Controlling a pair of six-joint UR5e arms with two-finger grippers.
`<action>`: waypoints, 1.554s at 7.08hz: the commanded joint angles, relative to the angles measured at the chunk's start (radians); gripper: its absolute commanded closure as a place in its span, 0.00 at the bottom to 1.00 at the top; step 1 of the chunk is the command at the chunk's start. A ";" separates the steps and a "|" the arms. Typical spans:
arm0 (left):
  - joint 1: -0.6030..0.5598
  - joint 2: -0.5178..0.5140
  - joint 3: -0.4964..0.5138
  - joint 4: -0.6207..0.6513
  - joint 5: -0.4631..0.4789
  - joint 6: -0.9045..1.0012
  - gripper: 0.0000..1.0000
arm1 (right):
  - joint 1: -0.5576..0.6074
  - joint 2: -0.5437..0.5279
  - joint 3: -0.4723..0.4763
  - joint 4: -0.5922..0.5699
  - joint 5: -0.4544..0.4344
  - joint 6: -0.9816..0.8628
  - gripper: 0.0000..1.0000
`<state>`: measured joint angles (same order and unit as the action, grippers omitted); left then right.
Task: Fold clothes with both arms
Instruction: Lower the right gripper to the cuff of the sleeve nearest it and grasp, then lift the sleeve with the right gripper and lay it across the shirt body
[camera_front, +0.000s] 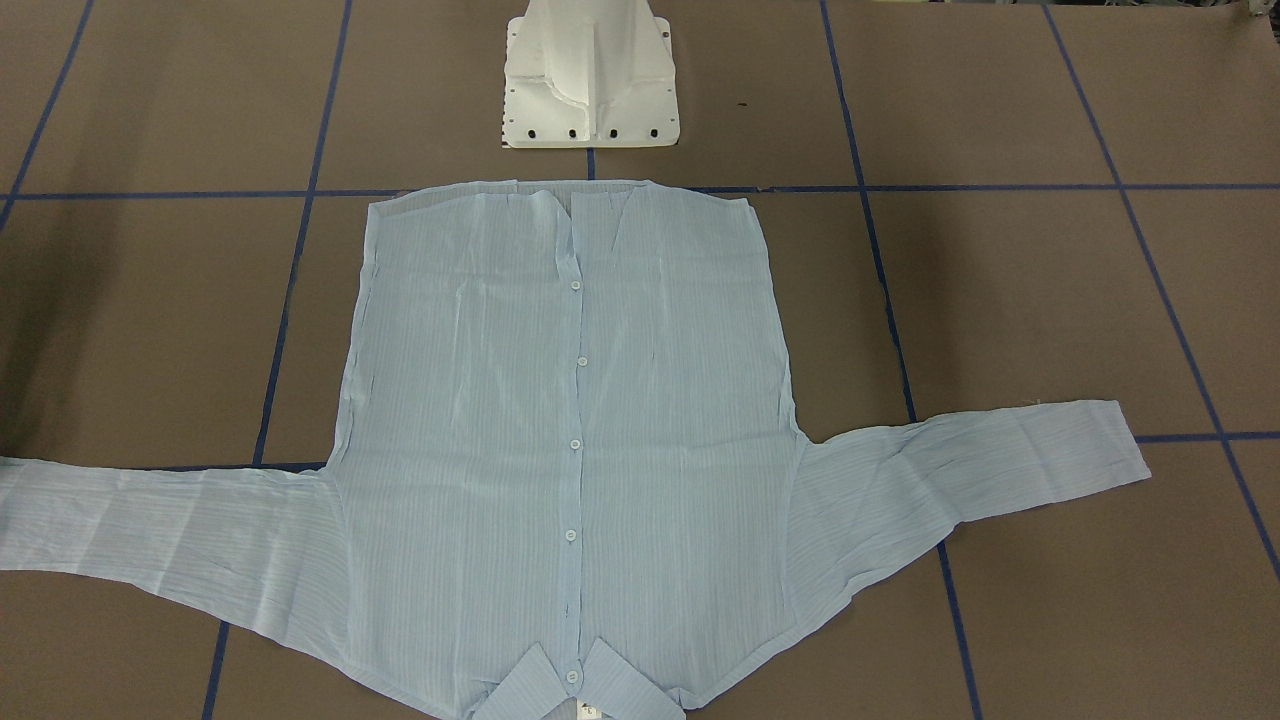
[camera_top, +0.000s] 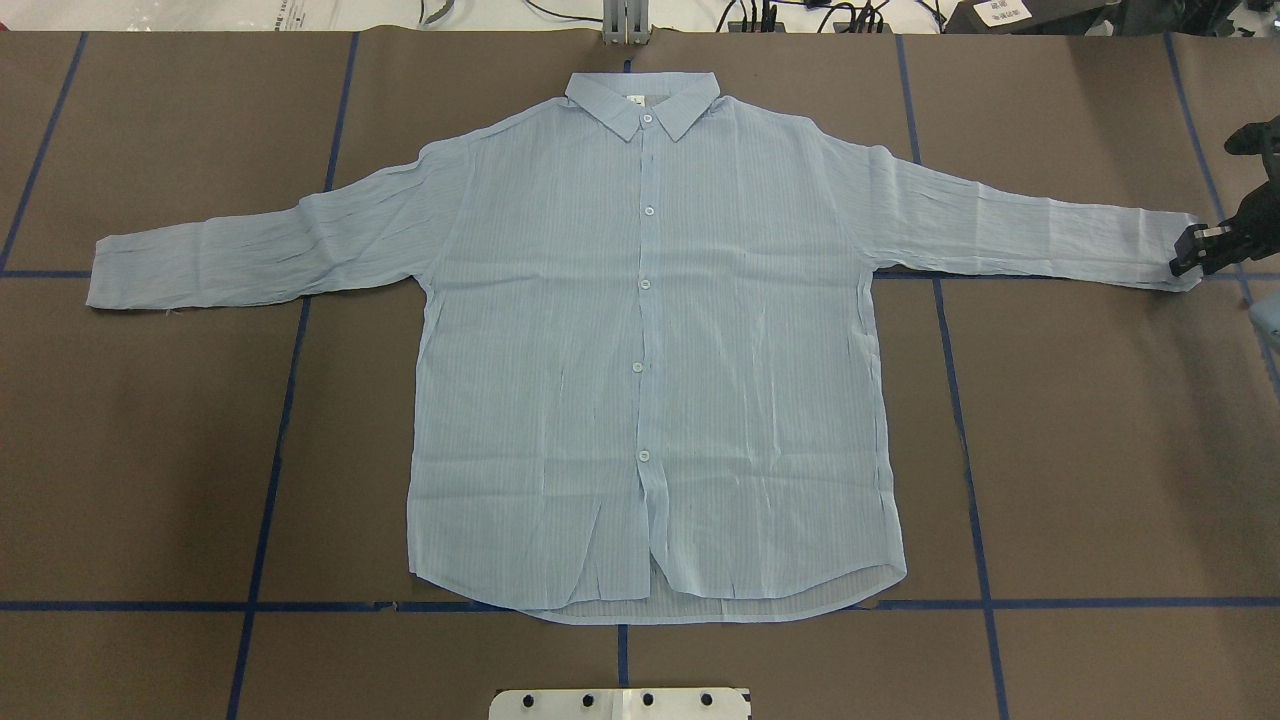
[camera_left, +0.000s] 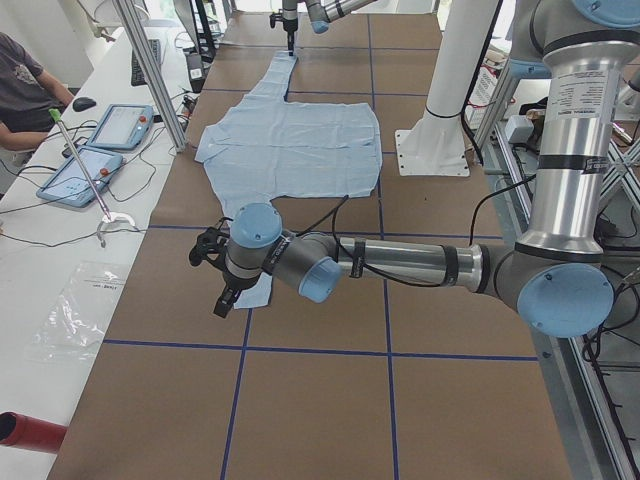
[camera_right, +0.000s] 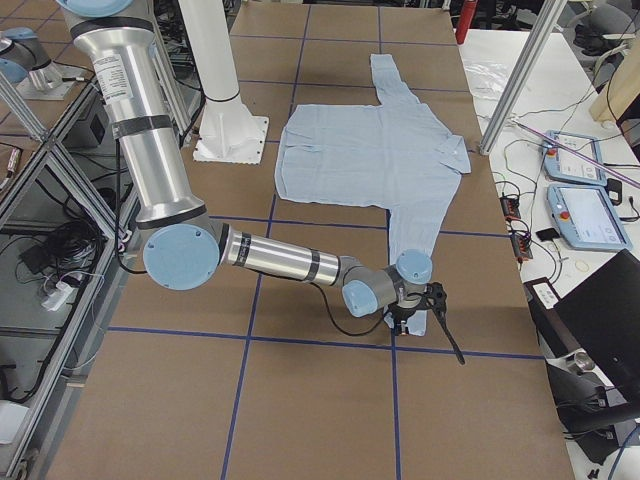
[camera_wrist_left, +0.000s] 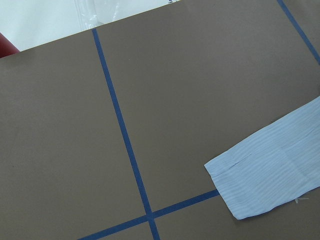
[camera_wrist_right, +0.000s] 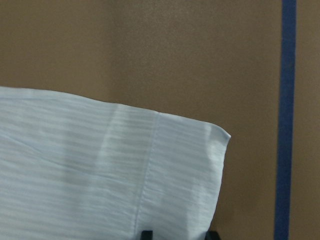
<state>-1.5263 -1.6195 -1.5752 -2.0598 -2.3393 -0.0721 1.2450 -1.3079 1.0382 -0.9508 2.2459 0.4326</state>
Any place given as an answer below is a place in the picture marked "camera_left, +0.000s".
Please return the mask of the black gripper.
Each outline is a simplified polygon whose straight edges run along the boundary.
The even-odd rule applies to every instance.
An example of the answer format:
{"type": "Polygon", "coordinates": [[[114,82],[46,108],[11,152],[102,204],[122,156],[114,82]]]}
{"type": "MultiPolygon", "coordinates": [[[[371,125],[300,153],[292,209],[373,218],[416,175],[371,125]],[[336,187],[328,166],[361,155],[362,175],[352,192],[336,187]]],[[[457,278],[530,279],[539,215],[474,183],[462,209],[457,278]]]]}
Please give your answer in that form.
{"type": "Polygon", "coordinates": [[[294,54],[295,51],[295,34],[298,29],[298,11],[296,7],[282,8],[283,28],[287,32],[287,51],[288,54],[294,54]]]}
{"type": "Polygon", "coordinates": [[[213,310],[218,317],[226,317],[240,294],[254,287],[262,274],[260,267],[244,268],[234,263],[232,259],[225,259],[223,264],[225,288],[216,300],[213,310]]]}

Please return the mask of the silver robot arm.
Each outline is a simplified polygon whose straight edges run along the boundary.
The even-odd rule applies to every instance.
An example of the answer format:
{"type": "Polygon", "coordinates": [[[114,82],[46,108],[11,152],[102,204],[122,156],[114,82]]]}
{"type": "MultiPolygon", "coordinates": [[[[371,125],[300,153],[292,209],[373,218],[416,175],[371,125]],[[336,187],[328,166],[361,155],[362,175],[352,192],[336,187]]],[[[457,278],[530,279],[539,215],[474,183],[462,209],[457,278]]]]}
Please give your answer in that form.
{"type": "MultiPolygon", "coordinates": [[[[306,6],[312,30],[316,34],[322,34],[328,30],[330,23],[373,2],[374,0],[335,0],[323,5],[318,0],[304,0],[303,4],[306,6]]],[[[290,56],[295,50],[295,34],[299,26],[299,4],[298,0],[283,0],[282,8],[269,15],[269,24],[272,29],[277,23],[282,24],[287,35],[287,51],[290,56]]]]}
{"type": "Polygon", "coordinates": [[[462,286],[494,296],[553,337],[585,334],[614,304],[593,232],[609,168],[608,144],[623,67],[639,52],[635,1],[520,1],[502,81],[546,78],[545,122],[527,230],[512,248],[373,241],[286,230],[266,203],[242,207],[226,233],[197,246],[222,272],[214,311],[225,316],[261,274],[315,302],[341,274],[413,287],[462,286]]]}

